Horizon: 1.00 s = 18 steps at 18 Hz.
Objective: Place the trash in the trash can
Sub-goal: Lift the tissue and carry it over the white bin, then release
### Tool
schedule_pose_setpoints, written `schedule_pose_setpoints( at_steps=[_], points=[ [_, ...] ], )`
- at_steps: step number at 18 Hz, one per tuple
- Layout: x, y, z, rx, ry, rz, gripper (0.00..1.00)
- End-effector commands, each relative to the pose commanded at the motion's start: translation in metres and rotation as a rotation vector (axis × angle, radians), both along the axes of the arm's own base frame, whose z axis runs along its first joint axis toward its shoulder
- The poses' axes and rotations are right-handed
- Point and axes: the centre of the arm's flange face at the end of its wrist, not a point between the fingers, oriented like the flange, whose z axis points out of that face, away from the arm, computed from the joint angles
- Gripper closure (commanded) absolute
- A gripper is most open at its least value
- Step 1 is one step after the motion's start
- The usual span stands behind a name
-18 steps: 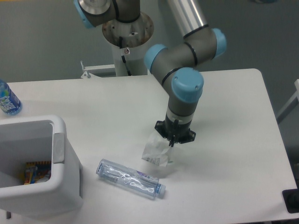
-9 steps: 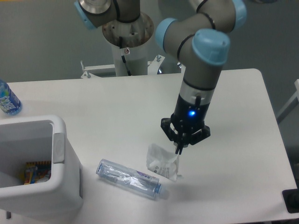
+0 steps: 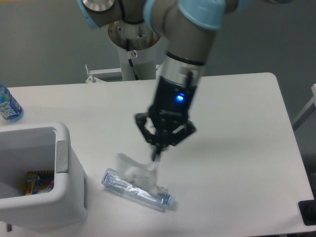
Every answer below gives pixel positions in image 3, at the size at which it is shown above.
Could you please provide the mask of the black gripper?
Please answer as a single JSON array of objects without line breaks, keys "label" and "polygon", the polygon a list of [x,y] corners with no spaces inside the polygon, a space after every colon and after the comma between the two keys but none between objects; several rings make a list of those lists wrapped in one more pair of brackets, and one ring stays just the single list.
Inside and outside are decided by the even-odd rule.
[{"label": "black gripper", "polygon": [[[168,146],[177,146],[196,132],[195,125],[189,120],[189,109],[197,89],[193,79],[192,75],[186,75],[181,84],[160,76],[148,113],[134,115],[145,141],[153,147],[151,160],[160,161],[161,153]],[[149,118],[157,131],[163,130],[162,143],[157,131],[151,133],[146,128]]]}]

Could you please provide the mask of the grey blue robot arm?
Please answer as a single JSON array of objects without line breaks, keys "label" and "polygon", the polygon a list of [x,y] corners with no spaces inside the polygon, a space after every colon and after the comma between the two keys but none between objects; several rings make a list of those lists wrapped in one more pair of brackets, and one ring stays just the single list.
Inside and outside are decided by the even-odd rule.
[{"label": "grey blue robot arm", "polygon": [[189,109],[217,31],[226,14],[248,4],[247,0],[78,1],[92,28],[117,21],[131,26],[145,23],[169,41],[153,103],[146,113],[135,115],[139,130],[153,146],[153,161],[195,132]]}]

